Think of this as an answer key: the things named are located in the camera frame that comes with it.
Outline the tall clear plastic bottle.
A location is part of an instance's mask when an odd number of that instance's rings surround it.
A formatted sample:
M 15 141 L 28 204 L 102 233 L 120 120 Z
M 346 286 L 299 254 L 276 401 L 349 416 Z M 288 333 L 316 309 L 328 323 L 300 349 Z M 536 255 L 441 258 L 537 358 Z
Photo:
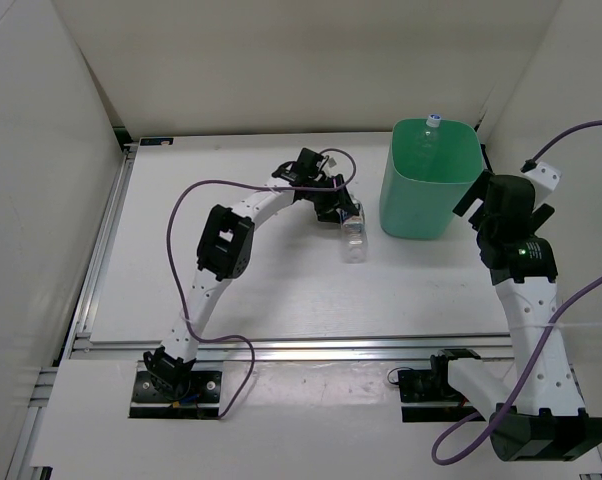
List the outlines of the tall clear plastic bottle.
M 423 160 L 431 160 L 436 155 L 440 145 L 439 133 L 442 117 L 430 114 L 425 120 L 423 129 L 419 134 L 419 153 Z

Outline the clear bottle white blue label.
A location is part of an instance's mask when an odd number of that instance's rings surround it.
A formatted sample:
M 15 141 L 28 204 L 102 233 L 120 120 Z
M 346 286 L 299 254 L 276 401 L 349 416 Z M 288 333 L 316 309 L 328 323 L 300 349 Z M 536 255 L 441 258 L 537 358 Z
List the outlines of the clear bottle white blue label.
M 345 263 L 363 263 L 367 259 L 367 230 L 365 213 L 360 201 L 355 200 L 356 214 L 341 213 L 341 257 Z

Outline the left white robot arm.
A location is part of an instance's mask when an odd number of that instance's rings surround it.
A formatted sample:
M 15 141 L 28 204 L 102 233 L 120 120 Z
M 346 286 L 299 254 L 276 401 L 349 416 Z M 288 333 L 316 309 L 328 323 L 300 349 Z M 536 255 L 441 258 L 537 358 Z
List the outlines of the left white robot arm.
M 265 222 L 301 201 L 311 203 L 317 220 L 323 223 L 337 223 L 343 215 L 359 213 L 348 191 L 355 176 L 333 172 L 335 155 L 351 157 L 337 148 L 319 152 L 304 148 L 295 160 L 279 165 L 260 185 L 210 179 L 188 186 L 179 195 L 165 234 L 168 265 L 180 301 L 179 317 L 160 346 L 143 355 L 152 384 L 161 395 L 171 401 L 187 396 L 198 350 L 209 341 L 204 330 L 222 294 L 246 272 L 255 233 Z M 186 197 L 206 185 L 245 190 L 248 196 L 230 206 L 211 208 L 196 248 L 194 278 L 190 285 L 184 285 L 173 252 L 174 225 Z

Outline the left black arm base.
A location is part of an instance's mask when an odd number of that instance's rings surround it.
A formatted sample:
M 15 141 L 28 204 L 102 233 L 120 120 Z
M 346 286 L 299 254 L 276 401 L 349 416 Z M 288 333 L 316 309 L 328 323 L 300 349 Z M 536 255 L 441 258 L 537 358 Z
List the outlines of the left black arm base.
M 214 420 L 219 415 L 223 373 L 195 370 L 165 354 L 146 351 L 137 368 L 128 417 L 132 419 Z

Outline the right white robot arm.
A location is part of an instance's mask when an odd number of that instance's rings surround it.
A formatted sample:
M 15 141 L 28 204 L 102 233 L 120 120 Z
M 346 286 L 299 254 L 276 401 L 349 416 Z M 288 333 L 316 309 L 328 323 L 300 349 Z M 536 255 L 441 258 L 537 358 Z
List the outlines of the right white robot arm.
M 529 176 L 480 174 L 453 212 L 470 214 L 480 259 L 503 307 L 517 382 L 507 387 L 469 349 L 442 350 L 431 359 L 430 387 L 441 399 L 460 394 L 488 423 L 462 452 L 436 464 L 454 464 L 489 441 L 497 457 L 513 461 L 574 461 L 602 443 L 602 418 L 586 411 L 556 325 L 558 269 L 550 243 L 537 231 L 554 213 L 540 203 L 553 184 Z

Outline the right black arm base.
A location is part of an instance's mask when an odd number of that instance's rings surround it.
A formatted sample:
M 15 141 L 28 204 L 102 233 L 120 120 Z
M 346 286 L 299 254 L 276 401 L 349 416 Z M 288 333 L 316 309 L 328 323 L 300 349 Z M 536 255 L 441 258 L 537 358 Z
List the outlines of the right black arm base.
M 403 423 L 455 423 L 476 413 L 448 383 L 448 364 L 460 359 L 481 357 L 471 349 L 443 349 L 430 356 L 427 369 L 398 367 L 388 373 L 390 385 L 399 389 Z

